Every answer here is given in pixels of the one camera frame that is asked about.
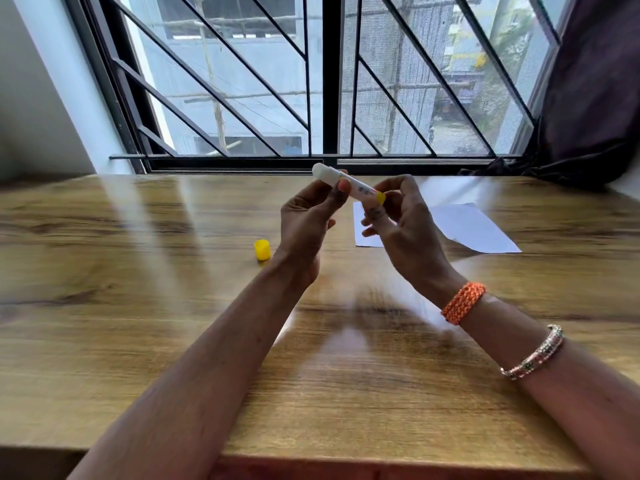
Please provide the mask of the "person's right hand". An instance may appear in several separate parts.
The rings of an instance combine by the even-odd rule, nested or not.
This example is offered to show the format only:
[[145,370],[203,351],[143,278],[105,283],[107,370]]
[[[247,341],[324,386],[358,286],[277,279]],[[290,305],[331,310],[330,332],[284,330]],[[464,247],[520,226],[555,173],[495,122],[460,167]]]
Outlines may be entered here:
[[384,208],[396,224],[391,235],[378,235],[392,265],[418,293],[444,309],[467,279],[448,261],[418,183],[400,175],[374,188],[386,195]]

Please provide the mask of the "dark curtain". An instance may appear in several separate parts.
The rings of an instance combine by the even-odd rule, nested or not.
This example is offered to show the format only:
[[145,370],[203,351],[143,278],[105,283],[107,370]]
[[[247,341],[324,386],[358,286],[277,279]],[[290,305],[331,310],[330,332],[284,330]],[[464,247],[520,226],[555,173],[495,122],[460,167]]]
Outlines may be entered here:
[[640,151],[640,0],[569,0],[534,131],[521,157],[459,176],[532,177],[601,193]]

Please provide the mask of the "person's left hand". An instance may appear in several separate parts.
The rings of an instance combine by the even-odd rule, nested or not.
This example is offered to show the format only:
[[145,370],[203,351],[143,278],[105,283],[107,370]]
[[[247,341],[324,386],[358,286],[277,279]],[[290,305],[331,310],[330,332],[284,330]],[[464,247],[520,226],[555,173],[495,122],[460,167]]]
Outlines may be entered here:
[[324,220],[318,215],[318,204],[333,186],[314,180],[289,199],[281,208],[281,240],[274,263],[292,274],[295,284],[308,288],[319,275],[318,253],[327,231],[336,220]]

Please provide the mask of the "grey building outside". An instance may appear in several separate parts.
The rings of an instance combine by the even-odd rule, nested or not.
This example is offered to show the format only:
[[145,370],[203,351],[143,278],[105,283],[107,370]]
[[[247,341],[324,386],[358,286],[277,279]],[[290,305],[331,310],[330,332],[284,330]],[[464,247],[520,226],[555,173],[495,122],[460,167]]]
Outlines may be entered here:
[[[180,155],[506,153],[509,94],[456,0],[118,0]],[[498,0],[465,0],[486,22]]]

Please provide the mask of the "white glue stick yellow base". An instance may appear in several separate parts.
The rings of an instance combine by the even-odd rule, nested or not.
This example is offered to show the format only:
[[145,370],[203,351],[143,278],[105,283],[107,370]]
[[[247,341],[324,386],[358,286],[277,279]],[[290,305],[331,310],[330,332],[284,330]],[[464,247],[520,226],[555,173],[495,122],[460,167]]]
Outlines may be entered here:
[[357,201],[363,202],[368,199],[375,199],[378,204],[382,205],[386,200],[386,195],[384,193],[375,190],[372,186],[361,182],[356,177],[350,176],[343,171],[332,168],[323,163],[319,162],[313,166],[312,175],[316,179],[331,186],[336,186],[341,179],[349,181],[349,195]]

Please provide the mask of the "person's right forearm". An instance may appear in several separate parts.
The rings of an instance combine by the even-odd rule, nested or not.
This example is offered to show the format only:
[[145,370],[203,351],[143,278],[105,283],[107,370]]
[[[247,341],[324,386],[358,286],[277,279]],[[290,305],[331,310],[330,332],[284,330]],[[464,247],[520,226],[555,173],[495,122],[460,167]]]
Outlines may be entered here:
[[442,310],[604,478],[640,480],[640,385],[548,326],[466,283]]

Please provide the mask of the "white paper sheet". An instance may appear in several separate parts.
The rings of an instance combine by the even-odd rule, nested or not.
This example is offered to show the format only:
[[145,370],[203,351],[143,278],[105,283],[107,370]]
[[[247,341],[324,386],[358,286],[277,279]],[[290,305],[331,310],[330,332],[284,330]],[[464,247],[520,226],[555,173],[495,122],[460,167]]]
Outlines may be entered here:
[[473,203],[430,208],[434,223],[450,241],[483,254],[516,254],[521,249]]

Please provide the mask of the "person's left forearm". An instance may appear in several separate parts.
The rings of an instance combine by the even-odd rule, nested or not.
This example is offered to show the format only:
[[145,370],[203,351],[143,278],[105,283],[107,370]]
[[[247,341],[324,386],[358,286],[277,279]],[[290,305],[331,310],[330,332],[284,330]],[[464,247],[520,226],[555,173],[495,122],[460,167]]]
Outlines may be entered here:
[[276,257],[119,418],[68,480],[203,480],[319,259]]

